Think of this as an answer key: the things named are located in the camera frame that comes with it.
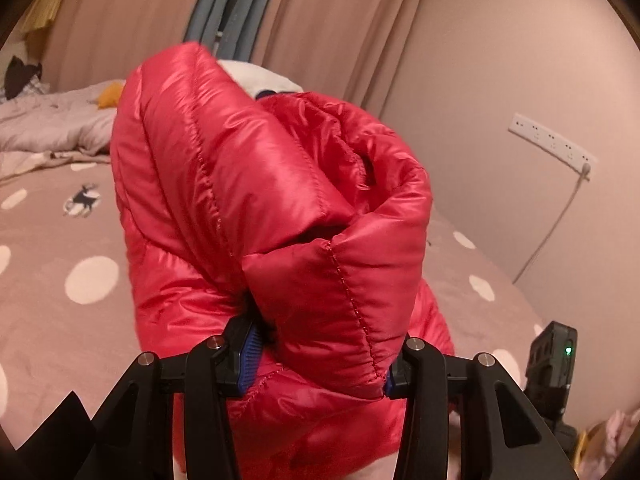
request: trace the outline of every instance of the beige curtain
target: beige curtain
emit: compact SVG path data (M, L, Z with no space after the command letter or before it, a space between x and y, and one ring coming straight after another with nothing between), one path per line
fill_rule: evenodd
M22 33L49 27L56 19L61 3L62 0L33 0L22 19Z
M379 115L420 0L270 0L252 61Z
M196 0L63 0L42 64L64 91L126 78L147 57L182 41Z

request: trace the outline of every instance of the metal screw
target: metal screw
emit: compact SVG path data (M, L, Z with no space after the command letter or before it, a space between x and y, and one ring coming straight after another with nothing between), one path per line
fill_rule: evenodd
M138 364L142 366L149 366L156 357L151 352L144 352L138 356Z
M493 366L493 365L495 365L495 357L492 356L491 354L487 354L487 353L480 354L478 356L478 362L482 366L486 366L486 367Z
M225 338L221 335L213 335L209 339L207 339L207 347L212 350L217 350L218 348L222 348L225 344Z
M425 344L419 337L412 337L411 339L406 340L406 346L411 350L422 350Z

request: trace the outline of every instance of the shiny red nylon fabric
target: shiny red nylon fabric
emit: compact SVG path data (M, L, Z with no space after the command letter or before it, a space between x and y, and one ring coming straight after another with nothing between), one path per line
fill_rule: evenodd
M404 405L382 389L404 335L453 350L421 278L428 176L402 140L318 94L254 102L188 43L129 77L111 156L142 349L221 333L247 288L274 329L228 403L243 477L340 478L398 450Z

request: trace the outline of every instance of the jacket stitching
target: jacket stitching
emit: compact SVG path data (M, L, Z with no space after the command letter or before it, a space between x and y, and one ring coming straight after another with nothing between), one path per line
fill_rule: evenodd
M140 66L140 67L138 67L138 69L135 72L136 75L139 76L138 77L138 81L137 81L137 87L136 87L136 102L137 102L137 106L136 106L136 109L135 109L135 111L136 111L135 118L140 122L140 125L141 125L141 128L142 128L143 137L145 139L146 146L149 149L149 156L150 156L150 159L151 159L151 163L154 166L154 171L156 172L156 174L159 174L158 165L156 163L156 158L154 156L154 152L153 152L153 149L152 149L152 144L150 142L148 133L146 131L146 124L145 124L145 120L144 120L144 116L146 114L146 107L143 110L143 104L142 104L142 99L141 99L141 95L142 95L142 91L143 91L142 87L144 85L143 68L144 68L143 66ZM120 161L123 160L123 158L120 156L119 150L118 150L118 159ZM123 189L125 191L126 199L127 199L128 202L130 202L129 192L128 192L127 187L125 185L125 181L124 181L124 179L122 177L122 166L123 166L123 164L121 163L120 166L121 166L121 168L120 168L120 181L121 181L122 187L123 187ZM178 229L176 227L176 225L175 225L175 215L174 215L174 212L172 211L172 208L171 208L171 206L169 204L169 201L167 200L166 193L164 192L164 189L162 188L162 185L159 184L158 187L159 187L160 193L162 194L162 204L163 204L164 208L166 209L167 213L169 214L169 216L172 218L172 221L174 222L172 227L174 228L174 232L176 233L176 237L180 238L180 240L182 241L182 245L183 245L184 249L190 254L191 260L189 261L189 263L192 266L194 266L194 268L195 268L195 263L198 261L198 259L196 258L195 254L193 253L193 250L191 249L191 247L188 244L187 240L184 238L184 235L180 232L180 229ZM183 257L178 256L178 254L174 254L173 252L167 250L167 248L161 247L158 243L156 243L155 241L152 241L150 238L148 238L146 236L146 234L142 231L140 226L138 225L138 223L136 221L136 218L133 215L133 211L130 209L129 205L127 205L127 208L128 208L129 214L131 216L131 219L135 224L135 227L138 229L138 232L143 237L143 240L144 240L144 243L145 243L145 252L144 252L143 257L142 257L143 259L146 257L146 250L148 249L148 247L153 245L153 246L156 246L156 247L162 249L167 254L172 254L173 256L177 256L181 260L186 261ZM199 269L198 272L200 274L202 274L203 276L206 275L206 273L203 272L203 270L201 270L201 269Z
M127 213L129 214L129 217L131 218L131 222L134 225L136 231L138 231L138 234L140 234L140 237L142 238L142 245L143 245L143 253L142 253L142 257L140 258L140 261L143 261L146 257L146 250L148 249L149 246L149 240L146 237L146 235L142 232L142 229L140 229L140 226L138 225L138 222L136 222L136 218L135 216L133 216L133 213L131 211L131 200L129 198L129 191L127 190L127 186L125 186L124 184L124 179L122 177L122 158L120 157L120 150L119 150L119 146L116 146L116 151L118 152L118 155L116 156L116 158L118 159L118 163L116 166L114 166L114 168L116 168L116 171L118 173L118 176L116 177L114 175L114 181L118 180L119 184L122 186L122 191L124 193L124 196L122 197L122 205L124 206L124 209L126 209Z
M197 62L198 62L198 56L196 54L196 56L193 56L193 72L191 73L191 91L194 96L196 95L196 74L198 72ZM196 157L198 159L198 166L200 169L200 173L203 176L203 180L206 183L207 190L209 191L209 195L212 202L212 208L216 213L216 231L220 236L220 244L224 247L226 253L229 255L231 260L235 261L234 254L229 246L228 240L225 235L225 231L222 227L222 220L220 218L220 208L218 207L216 194L213 191L213 183L209 178L209 173L207 173L206 171L206 164L202 157L202 139L200 138L200 129L198 127L198 120L196 118L196 113L195 113L195 107L196 107L195 103L196 103L196 99L193 99L191 101L190 111L191 111L191 119L195 127L190 128L190 131L191 131L191 137L193 138L196 144Z
M364 332L364 338L367 341L367 345L369 346L369 355L371 357L371 366L373 367L373 371L376 375L376 378L382 378L383 376L378 372L378 369L376 368L376 360L373 357L373 344L371 342L370 336L369 336L369 327L367 326L366 322L364 321L364 318L362 317L362 314L360 313L360 311L358 310L358 307L356 306L355 300L353 299L353 296L351 295L351 291L349 290L349 287L347 286L347 281L344 278L344 273L342 272L342 269L340 268L340 264L338 263L338 258L336 258L335 253L334 253L334 248L332 247L331 241L329 240L326 244L327 250L329 252L329 255L331 256L331 260L334 263L335 266L335 270L338 272L338 276L340 277L340 281L342 282L342 286L344 287L344 291L347 295L347 299L349 300L349 303L351 303L351 308L353 309L356 318L358 319L358 323L360 325L360 329ZM376 379L371 379L369 381L367 381L367 383L372 383L373 381L375 381Z
M291 137L293 138L296 145L299 147L300 152L302 153L302 157L305 159L306 166L308 167L309 173L311 174L311 178L314 181L314 188L316 189L316 195L318 196L318 207L320 209L320 213L323 217L325 217L327 213L326 199L323 193L321 192L320 181L316 173L316 168L314 167L314 164L311 162L311 157L309 157L309 154L302 147L302 142L300 142L300 139L297 136L291 136Z
M364 168L364 163L362 162L362 158L354 151L354 149L349 145L349 143L342 137L341 132L345 130L344 124L342 123L342 118L339 115L333 113L332 111L325 110L321 105L313 101L308 94L303 94L298 98L301 101L304 101L306 104L311 105L315 112L325 113L335 119L335 121L338 124L336 125L335 123L332 123L330 125L330 135L335 137L338 140L338 142L341 142L342 145L346 147L347 149L346 156L353 164L356 165L358 169L358 174L360 175L360 179L364 183L367 176L367 172Z
M249 396L246 398L246 400L244 402L244 406L242 407L242 410L238 414L238 418L241 418L244 415L244 412L249 408L249 405L254 401L255 397L257 397L258 394L264 389L267 381L269 379L271 379L273 376L283 372L284 370L285 370L285 367L283 366L279 370L275 370L275 371L271 372L270 374L265 375L262 378L262 380L260 380L260 383L258 383L258 385L251 392L251 394L249 394Z

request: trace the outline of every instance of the power strip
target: power strip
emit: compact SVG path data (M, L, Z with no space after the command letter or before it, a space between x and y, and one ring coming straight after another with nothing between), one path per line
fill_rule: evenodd
M520 114L513 116L509 131L542 148L547 153L564 162L572 168L572 170L577 171L577 173L582 173L583 165L588 162L591 166L588 180L591 179L598 159L581 146L578 146L546 126Z

